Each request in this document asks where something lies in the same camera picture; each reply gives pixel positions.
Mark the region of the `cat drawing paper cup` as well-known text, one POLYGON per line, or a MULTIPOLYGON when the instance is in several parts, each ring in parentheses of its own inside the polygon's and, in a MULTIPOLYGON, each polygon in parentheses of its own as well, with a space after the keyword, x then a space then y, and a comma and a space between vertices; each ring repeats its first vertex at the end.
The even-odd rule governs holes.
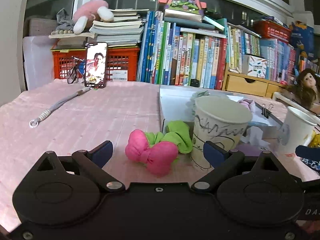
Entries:
POLYGON ((295 153, 298 146, 306 146, 311 141, 312 132, 316 125, 313 117, 289 106, 285 120, 278 130, 277 155, 295 153))

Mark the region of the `smartphone with lit screen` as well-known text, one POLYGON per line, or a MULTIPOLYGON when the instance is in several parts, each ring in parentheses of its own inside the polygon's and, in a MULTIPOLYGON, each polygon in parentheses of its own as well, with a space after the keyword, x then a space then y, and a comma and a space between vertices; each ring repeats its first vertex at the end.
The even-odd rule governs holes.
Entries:
POLYGON ((89 43, 85 65, 85 86, 104 88, 106 85, 106 42, 89 43))

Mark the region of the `white patterned box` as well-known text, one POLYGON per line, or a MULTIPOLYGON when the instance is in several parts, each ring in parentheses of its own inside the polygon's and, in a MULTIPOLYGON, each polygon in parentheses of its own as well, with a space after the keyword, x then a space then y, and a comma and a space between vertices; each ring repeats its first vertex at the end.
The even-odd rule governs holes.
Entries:
POLYGON ((242 74, 258 77, 264 79, 266 77, 267 71, 267 60, 254 56, 245 54, 242 60, 242 74))

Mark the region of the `pink white plush rabbit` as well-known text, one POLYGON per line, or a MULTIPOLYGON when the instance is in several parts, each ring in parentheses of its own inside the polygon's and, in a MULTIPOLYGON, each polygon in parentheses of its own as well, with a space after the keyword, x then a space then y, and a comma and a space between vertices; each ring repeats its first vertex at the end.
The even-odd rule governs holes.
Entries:
POLYGON ((73 15, 73 33, 78 35, 85 29, 90 28, 93 21, 112 22, 113 12, 108 8, 105 0, 91 0, 83 4, 73 15))

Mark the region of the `white pvc pipe frame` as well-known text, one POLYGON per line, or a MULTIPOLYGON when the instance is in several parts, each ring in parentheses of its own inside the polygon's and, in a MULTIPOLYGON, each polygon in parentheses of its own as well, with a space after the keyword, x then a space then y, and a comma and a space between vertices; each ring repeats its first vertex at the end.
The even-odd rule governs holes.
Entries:
POLYGON ((296 103, 296 102, 288 99, 287 97, 283 96, 280 92, 274 92, 273 95, 272 95, 272 99, 274 101, 280 100, 280 101, 286 103, 289 106, 292 106, 292 107, 295 107, 296 109, 299 109, 300 111, 304 112, 308 116, 312 117, 315 120, 317 125, 320 125, 319 116, 317 116, 315 113, 307 110, 306 108, 302 107, 298 103, 296 103))

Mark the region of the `pale pink knit sock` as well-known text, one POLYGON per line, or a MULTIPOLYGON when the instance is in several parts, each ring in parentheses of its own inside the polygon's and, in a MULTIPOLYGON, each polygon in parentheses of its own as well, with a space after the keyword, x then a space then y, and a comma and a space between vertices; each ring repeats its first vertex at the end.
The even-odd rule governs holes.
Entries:
POLYGON ((238 103, 245 106, 247 109, 250 110, 250 112, 252 112, 252 113, 255 112, 256 106, 255 106, 254 100, 244 98, 244 99, 239 100, 238 103))

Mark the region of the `blue floral fabric pouch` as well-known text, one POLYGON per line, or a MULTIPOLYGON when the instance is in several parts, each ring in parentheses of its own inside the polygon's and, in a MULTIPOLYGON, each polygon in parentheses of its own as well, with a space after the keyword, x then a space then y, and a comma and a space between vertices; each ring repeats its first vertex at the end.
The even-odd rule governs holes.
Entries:
POLYGON ((320 162, 302 158, 301 161, 314 171, 320 172, 320 162))

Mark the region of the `purple fuzzy sock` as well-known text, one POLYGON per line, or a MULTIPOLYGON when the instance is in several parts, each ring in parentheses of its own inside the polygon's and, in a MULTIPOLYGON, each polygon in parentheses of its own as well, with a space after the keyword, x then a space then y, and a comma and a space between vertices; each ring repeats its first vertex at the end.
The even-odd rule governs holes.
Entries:
POLYGON ((266 148, 263 148, 261 146, 253 146, 250 144, 239 144, 235 149, 239 150, 245 156, 249 157, 258 157, 261 152, 266 150, 266 148))

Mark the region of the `green scrunchie with pink bow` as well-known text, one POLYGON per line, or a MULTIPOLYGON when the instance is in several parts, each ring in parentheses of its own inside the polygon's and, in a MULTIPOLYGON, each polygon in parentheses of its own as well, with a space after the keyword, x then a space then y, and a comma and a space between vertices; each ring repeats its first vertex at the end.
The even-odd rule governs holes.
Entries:
POLYGON ((125 154, 136 163, 143 164, 156 176, 166 176, 178 155, 189 154, 193 149, 189 126, 180 120, 170 121, 166 133, 144 132, 135 129, 130 133, 125 154))

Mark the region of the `red basket on books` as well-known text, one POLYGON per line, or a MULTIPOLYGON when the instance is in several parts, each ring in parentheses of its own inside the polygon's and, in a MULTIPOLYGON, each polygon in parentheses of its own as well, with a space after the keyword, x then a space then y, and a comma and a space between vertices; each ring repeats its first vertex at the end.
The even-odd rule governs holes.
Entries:
POLYGON ((272 21, 256 21, 253 28, 262 38, 276 38, 287 44, 290 41, 291 30, 272 21))

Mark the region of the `gold sequin bow pouch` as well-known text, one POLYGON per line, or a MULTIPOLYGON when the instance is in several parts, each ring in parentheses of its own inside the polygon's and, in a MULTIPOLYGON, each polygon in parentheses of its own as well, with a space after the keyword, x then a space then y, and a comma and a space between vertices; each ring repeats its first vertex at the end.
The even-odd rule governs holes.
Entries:
POLYGON ((311 141, 308 145, 310 148, 320 148, 320 134, 312 133, 311 141))

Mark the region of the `scribbled paper cup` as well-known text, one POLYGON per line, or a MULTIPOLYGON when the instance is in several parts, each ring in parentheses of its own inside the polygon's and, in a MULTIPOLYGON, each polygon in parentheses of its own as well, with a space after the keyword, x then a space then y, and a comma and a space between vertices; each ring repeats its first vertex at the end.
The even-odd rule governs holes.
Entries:
POLYGON ((207 141, 229 151, 236 147, 253 115, 245 106, 228 97, 203 96, 195 101, 191 163, 197 170, 213 169, 203 155, 207 141))

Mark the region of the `wooden drawer organizer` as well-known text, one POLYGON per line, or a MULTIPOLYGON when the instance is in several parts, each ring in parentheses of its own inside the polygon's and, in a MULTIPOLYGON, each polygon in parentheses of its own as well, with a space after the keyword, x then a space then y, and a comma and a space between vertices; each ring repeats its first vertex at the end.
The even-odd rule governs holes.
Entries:
POLYGON ((281 83, 240 74, 232 69, 229 70, 229 64, 226 64, 222 90, 272 98, 274 92, 281 92, 284 88, 285 85, 281 83))

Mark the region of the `miniature bicycle model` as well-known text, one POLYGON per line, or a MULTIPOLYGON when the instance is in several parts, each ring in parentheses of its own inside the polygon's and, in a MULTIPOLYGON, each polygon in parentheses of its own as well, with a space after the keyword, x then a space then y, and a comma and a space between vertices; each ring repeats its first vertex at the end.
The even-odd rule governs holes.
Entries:
POLYGON ((85 59, 81 59, 78 57, 72 57, 72 59, 75 61, 75 66, 73 66, 68 72, 67 72, 67 83, 73 84, 75 83, 78 74, 80 75, 82 81, 81 83, 85 82, 85 59))

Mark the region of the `blue cardboard box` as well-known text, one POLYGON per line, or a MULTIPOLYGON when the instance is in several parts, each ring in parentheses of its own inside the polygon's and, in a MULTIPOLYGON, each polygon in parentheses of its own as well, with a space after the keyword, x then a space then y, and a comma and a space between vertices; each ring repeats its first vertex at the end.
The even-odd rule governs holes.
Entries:
POLYGON ((296 21, 289 25, 291 30, 290 44, 299 48, 308 59, 314 58, 314 29, 307 24, 296 21))

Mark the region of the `white foam wrap block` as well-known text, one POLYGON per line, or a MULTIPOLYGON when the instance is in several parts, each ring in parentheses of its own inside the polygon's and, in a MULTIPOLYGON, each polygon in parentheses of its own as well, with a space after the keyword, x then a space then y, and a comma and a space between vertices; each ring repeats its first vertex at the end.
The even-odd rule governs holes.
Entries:
POLYGON ((246 135, 241 137, 241 141, 252 146, 268 148, 270 143, 264 141, 262 137, 263 131, 259 127, 252 126, 246 130, 246 135))

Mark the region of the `green checkered cloth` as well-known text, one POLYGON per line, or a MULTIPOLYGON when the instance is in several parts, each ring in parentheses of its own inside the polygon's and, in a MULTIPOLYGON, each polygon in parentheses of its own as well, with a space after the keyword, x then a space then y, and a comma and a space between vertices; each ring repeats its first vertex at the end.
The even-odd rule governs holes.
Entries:
POLYGON ((194 109, 196 107, 195 105, 195 101, 197 98, 203 97, 203 96, 210 96, 210 93, 205 90, 205 91, 201 91, 201 92, 195 92, 190 99, 190 103, 191 103, 191 107, 192 109, 194 109))

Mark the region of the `black binder clip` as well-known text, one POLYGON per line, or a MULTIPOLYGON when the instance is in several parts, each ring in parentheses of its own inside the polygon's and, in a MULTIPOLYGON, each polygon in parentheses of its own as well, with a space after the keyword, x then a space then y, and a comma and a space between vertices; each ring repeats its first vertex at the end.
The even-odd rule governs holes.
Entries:
POLYGON ((274 107, 274 105, 272 103, 269 103, 268 105, 266 104, 262 104, 261 106, 261 114, 265 117, 265 118, 269 118, 269 116, 272 113, 272 108, 274 107))

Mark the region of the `red plastic crate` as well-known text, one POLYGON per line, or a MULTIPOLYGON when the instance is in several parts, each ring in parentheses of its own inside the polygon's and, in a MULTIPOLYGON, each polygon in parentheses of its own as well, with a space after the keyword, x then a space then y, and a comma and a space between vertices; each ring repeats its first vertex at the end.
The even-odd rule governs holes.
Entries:
MULTIPOLYGON (((53 55, 55 79, 66 79, 67 72, 76 65, 73 57, 85 59, 87 54, 87 50, 85 49, 52 49, 51 52, 53 55)), ((106 60, 107 69, 109 71, 126 71, 125 80, 136 81, 139 52, 139 47, 116 47, 108 49, 106 60)))

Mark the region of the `stack of horizontal books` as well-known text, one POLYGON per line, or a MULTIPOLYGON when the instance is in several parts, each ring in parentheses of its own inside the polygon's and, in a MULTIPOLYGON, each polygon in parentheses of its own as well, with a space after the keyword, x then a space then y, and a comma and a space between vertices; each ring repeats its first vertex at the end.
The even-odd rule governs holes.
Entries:
POLYGON ((53 31, 49 38, 57 39, 59 48, 84 48, 89 43, 106 42, 109 47, 138 45, 143 36, 148 9, 116 9, 112 22, 94 20, 91 27, 80 33, 53 31))

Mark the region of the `row of upright books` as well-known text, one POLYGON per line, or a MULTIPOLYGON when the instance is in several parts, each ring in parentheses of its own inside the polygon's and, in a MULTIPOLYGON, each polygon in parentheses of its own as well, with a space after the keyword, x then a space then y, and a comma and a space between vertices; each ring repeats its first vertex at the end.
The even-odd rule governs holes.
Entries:
POLYGON ((260 56, 261 36, 225 18, 197 23, 149 11, 144 23, 136 81, 221 90, 226 64, 242 72, 245 54, 260 56))

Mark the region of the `brown haired doll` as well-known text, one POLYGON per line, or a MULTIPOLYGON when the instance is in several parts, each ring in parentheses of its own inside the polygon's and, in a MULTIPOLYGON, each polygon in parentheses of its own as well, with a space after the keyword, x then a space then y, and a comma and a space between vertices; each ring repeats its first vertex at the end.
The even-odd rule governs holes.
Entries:
POLYGON ((296 84, 287 86, 286 90, 301 106, 319 116, 319 77, 307 68, 296 78, 296 84))

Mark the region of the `right row of books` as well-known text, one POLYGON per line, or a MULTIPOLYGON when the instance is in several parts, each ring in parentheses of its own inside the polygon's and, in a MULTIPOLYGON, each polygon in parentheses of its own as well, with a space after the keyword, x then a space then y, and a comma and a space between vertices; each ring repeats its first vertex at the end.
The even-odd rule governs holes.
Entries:
POLYGON ((284 85, 296 83, 298 75, 313 70, 319 76, 319 65, 303 56, 304 51, 275 38, 259 41, 260 56, 258 77, 284 85))

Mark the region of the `grey plush toy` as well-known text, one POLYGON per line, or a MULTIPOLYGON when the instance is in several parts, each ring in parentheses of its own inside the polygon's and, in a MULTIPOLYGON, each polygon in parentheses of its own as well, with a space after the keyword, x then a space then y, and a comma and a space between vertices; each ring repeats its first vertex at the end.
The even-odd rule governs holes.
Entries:
POLYGON ((56 15, 57 27, 51 32, 52 35, 55 34, 72 34, 74 22, 70 18, 68 12, 65 8, 62 8, 56 15))

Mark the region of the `pink striped tablecloth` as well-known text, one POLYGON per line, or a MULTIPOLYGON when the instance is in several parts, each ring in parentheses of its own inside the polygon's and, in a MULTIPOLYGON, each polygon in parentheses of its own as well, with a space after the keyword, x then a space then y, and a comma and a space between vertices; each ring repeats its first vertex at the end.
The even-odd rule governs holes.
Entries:
POLYGON ((91 150, 109 140, 114 150, 104 170, 117 180, 131 182, 194 183, 204 172, 196 169, 188 155, 174 162, 162 178, 125 155, 130 133, 161 130, 159 86, 140 82, 111 82, 65 103, 36 128, 29 121, 60 99, 75 93, 81 84, 55 80, 41 88, 21 93, 1 107, 1 225, 14 230, 20 220, 12 195, 21 180, 46 151, 70 155, 91 150))

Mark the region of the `grey shallow tray box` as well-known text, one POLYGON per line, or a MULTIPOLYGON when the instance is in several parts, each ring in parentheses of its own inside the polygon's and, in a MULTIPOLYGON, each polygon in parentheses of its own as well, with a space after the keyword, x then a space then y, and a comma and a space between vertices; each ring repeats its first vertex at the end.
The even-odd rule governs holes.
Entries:
MULTIPOLYGON (((168 125, 168 122, 181 120, 189 126, 190 133, 192 133, 194 127, 194 115, 190 99, 195 92, 205 90, 206 89, 195 87, 161 85, 159 87, 159 109, 162 132, 167 132, 166 126, 168 125)), ((249 126, 258 126, 264 132, 263 139, 276 138, 276 131, 280 129, 283 123, 276 115, 281 112, 283 105, 277 105, 277 103, 271 99, 258 96, 212 89, 208 89, 207 91, 210 93, 210 96, 228 97, 235 102, 244 98, 254 100, 256 108, 253 113, 253 120, 249 123, 249 126), (274 105, 271 110, 272 113, 268 119, 261 114, 261 106, 263 103, 266 105, 272 103, 274 105)))

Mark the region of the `small black box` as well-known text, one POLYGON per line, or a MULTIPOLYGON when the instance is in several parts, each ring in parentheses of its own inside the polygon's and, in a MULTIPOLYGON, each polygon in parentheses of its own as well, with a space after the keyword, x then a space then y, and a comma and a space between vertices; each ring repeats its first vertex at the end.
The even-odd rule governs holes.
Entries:
POLYGON ((197 79, 191 79, 190 81, 190 86, 191 87, 199 87, 200 86, 200 82, 197 79))

